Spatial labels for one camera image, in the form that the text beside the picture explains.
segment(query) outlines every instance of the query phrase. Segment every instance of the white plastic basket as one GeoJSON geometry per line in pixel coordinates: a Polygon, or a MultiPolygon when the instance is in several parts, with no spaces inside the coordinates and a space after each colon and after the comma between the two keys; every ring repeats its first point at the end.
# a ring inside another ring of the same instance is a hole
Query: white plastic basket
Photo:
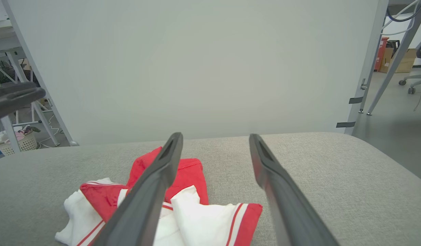
{"type": "MultiPolygon", "coordinates": [[[[19,140],[18,143],[19,143],[19,147],[21,151],[33,150],[37,148],[37,141],[36,141],[36,138],[34,137],[32,130],[29,134],[24,136],[23,139],[19,140]]],[[[10,146],[9,143],[0,144],[0,151],[4,155],[15,154],[15,152],[13,151],[13,148],[10,146]]]]}

